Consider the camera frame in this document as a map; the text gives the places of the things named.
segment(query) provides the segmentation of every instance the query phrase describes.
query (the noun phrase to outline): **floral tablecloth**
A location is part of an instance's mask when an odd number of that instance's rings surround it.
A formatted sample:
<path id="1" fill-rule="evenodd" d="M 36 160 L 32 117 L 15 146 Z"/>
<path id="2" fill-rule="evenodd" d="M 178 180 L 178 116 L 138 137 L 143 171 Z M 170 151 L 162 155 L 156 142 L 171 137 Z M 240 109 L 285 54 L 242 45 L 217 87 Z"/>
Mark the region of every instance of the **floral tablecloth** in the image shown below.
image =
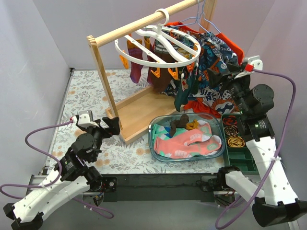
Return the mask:
<path id="1" fill-rule="evenodd" d="M 107 76 L 113 96 L 119 102 L 148 85 L 147 69 L 142 70 L 138 84 L 130 80 L 130 70 L 108 70 Z M 69 92 L 65 102 L 62 122 L 79 111 L 92 110 L 94 119 L 106 116 L 109 107 L 106 94 L 97 71 L 75 71 L 72 76 Z M 60 159 L 68 147 L 81 133 L 75 125 L 63 126 L 58 129 L 52 155 Z M 216 173 L 224 166 L 223 156 L 204 161 L 184 163 L 163 163 L 154 159 L 148 147 L 147 134 L 126 146 L 119 136 L 104 139 L 102 153 L 94 165 L 101 174 L 143 174 L 143 173 Z M 55 161 L 47 159 L 49 171 Z"/>

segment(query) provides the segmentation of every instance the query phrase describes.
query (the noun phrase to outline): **white wall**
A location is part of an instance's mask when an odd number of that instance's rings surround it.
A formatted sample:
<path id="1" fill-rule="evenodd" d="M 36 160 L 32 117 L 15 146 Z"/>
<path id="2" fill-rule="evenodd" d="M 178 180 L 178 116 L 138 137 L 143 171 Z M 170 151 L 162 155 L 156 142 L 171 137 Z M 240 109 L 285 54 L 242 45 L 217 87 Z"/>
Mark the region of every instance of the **white wall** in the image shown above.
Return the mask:
<path id="1" fill-rule="evenodd" d="M 24 137 L 56 123 L 68 77 L 69 68 L 32 0 L 0 0 L 0 184 L 27 184 L 41 171 L 46 158 L 28 148 Z M 48 150 L 52 133 L 30 141 Z M 6 191 L 25 194 L 19 188 Z M 10 228 L 2 207 L 14 202 L 0 194 L 0 229 Z"/>
<path id="2" fill-rule="evenodd" d="M 219 0 L 213 22 L 247 51 L 275 0 Z M 69 67 L 95 69 L 86 37 L 94 37 L 145 17 L 179 0 L 34 0 Z M 197 6 L 170 17 L 180 21 L 196 15 Z M 105 68 L 123 68 L 114 43 L 101 49 Z"/>
<path id="3" fill-rule="evenodd" d="M 277 0 L 248 51 L 249 56 L 260 54 L 264 70 L 283 73 L 296 82 L 297 95 L 281 156 L 290 184 L 301 200 L 307 200 L 306 11 L 305 0 Z M 252 75 L 252 81 L 266 83 L 275 91 L 275 107 L 269 115 L 279 138 L 290 102 L 291 84 L 267 75 Z M 299 224 L 306 229 L 307 217 L 299 219 Z"/>

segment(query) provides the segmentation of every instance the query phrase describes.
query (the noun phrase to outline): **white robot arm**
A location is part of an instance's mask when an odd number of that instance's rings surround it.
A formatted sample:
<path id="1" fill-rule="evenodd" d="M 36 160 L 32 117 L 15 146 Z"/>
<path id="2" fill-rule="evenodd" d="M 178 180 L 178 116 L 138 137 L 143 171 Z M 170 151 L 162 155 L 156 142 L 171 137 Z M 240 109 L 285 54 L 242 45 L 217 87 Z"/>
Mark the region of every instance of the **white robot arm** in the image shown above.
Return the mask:
<path id="1" fill-rule="evenodd" d="M 86 133 L 77 137 L 60 160 L 62 172 L 59 179 L 51 186 L 46 184 L 54 181 L 59 174 L 59 165 L 40 184 L 15 204 L 7 204 L 3 209 L 7 217 L 14 220 L 13 230 L 37 230 L 52 212 L 73 199 L 78 194 L 106 189 L 104 179 L 97 169 L 88 167 L 86 162 L 95 162 L 101 152 L 100 146 L 104 138 L 118 135 L 118 117 L 103 117 L 109 128 L 100 126 L 100 119 L 93 120 L 91 111 L 83 111 L 72 118 L 76 126 Z"/>
<path id="2" fill-rule="evenodd" d="M 208 70 L 210 87 L 223 83 L 223 88 L 230 91 L 241 112 L 237 120 L 239 133 L 254 158 L 264 184 L 263 190 L 255 194 L 258 186 L 236 166 L 220 168 L 217 183 L 223 188 L 235 189 L 246 201 L 251 201 L 254 217 L 262 227 L 294 221 L 307 213 L 307 202 L 300 201 L 293 191 L 276 152 L 274 131 L 266 115 L 274 107 L 274 91 L 265 84 L 249 88 L 250 74 L 252 71 L 261 72 L 262 61 L 259 56 L 254 56 L 246 58 L 241 66 L 228 64 L 227 67 L 229 71 L 226 73 Z M 216 224 L 216 228 L 223 229 L 233 220 L 223 227 Z"/>

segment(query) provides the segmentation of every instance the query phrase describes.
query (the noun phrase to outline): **wire hanger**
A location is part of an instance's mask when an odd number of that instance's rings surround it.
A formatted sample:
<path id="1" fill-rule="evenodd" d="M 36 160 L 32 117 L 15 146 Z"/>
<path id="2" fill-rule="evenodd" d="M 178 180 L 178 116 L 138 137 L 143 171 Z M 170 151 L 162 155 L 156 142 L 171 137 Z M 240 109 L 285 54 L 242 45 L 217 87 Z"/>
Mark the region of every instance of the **wire hanger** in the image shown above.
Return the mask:
<path id="1" fill-rule="evenodd" d="M 207 20 L 207 19 L 205 18 L 204 10 L 205 10 L 205 3 L 206 3 L 206 0 L 204 0 L 203 5 L 202 5 L 202 7 L 201 7 L 201 9 L 202 9 L 201 14 L 200 14 L 200 16 L 198 16 L 198 15 L 199 15 L 199 8 L 200 8 L 200 1 L 199 1 L 199 0 L 197 0 L 197 1 L 198 1 L 198 5 L 197 5 L 196 17 L 189 17 L 189 18 L 187 18 L 187 19 L 185 19 L 185 20 L 182 20 L 182 21 L 180 21 L 180 22 L 182 23 L 182 22 L 185 22 L 185 21 L 187 21 L 187 20 L 189 20 L 189 19 L 195 19 L 195 21 L 194 21 L 193 23 L 188 23 L 188 24 L 183 24 L 183 25 L 174 25 L 174 26 L 172 26 L 172 27 L 181 27 L 181 26 L 184 26 L 184 25 L 193 25 L 193 24 L 197 23 L 202 29 L 204 29 L 206 32 L 209 33 L 209 31 L 206 30 L 206 29 L 200 24 L 200 22 L 199 22 L 199 19 L 200 19 L 201 17 L 203 17 L 205 21 L 207 21 L 207 22 L 209 22 L 211 25 L 213 25 L 214 28 L 220 33 L 221 31 L 220 31 L 211 21 L 209 21 L 209 20 Z"/>
<path id="2" fill-rule="evenodd" d="M 207 20 L 206 17 L 205 17 L 205 2 L 206 2 L 206 0 L 203 2 L 203 5 L 202 5 L 202 12 L 201 12 L 201 15 L 200 15 L 199 18 L 203 17 L 203 19 L 204 19 L 205 21 L 207 21 L 207 22 L 209 22 L 211 25 L 213 25 L 214 28 L 217 30 L 217 32 L 220 33 L 221 31 L 220 31 L 211 21 Z M 206 30 L 206 29 L 199 23 L 199 21 L 198 21 L 199 18 L 196 19 L 197 24 L 198 24 L 202 29 L 204 29 L 205 31 L 208 32 L 208 30 Z"/>
<path id="3" fill-rule="evenodd" d="M 199 1 L 199 0 L 197 0 L 197 1 L 198 1 L 198 5 L 197 5 L 196 17 L 189 17 L 189 18 L 187 18 L 187 19 L 185 19 L 185 20 L 182 20 L 182 21 L 180 21 L 180 22 L 182 23 L 182 22 L 185 22 L 185 21 L 187 21 L 187 20 L 189 20 L 189 19 L 195 19 L 195 21 L 194 21 L 193 23 L 188 23 L 188 24 L 183 24 L 183 25 L 172 25 L 171 27 L 181 27 L 181 26 L 185 26 L 185 25 L 193 25 L 193 24 L 195 24 L 195 23 L 197 23 L 199 26 L 201 26 L 201 25 L 199 24 L 199 22 L 198 22 L 198 19 L 201 18 L 201 16 L 203 15 L 203 11 L 202 11 L 202 13 L 200 14 L 200 16 L 198 16 L 198 15 L 199 15 L 199 11 L 200 11 L 200 1 Z M 205 2 L 206 2 L 206 0 L 203 1 L 203 6 L 201 7 L 202 9 L 204 9 L 204 7 L 205 7 Z"/>

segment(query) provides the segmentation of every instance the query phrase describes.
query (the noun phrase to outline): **rubber band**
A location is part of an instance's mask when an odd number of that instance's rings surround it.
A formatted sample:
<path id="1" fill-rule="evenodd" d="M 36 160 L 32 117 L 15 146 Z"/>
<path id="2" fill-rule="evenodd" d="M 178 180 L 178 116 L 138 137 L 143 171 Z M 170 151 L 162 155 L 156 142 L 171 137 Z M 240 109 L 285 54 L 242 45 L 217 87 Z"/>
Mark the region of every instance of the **rubber band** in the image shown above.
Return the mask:
<path id="1" fill-rule="evenodd" d="M 223 124 L 227 126 L 233 126 L 237 124 L 235 116 L 228 116 L 223 118 Z"/>
<path id="2" fill-rule="evenodd" d="M 239 134 L 238 128 L 236 126 L 225 126 L 224 131 L 227 136 L 235 136 Z"/>
<path id="3" fill-rule="evenodd" d="M 241 148 L 245 146 L 245 141 L 242 137 L 229 137 L 227 143 L 228 146 L 232 148 Z"/>

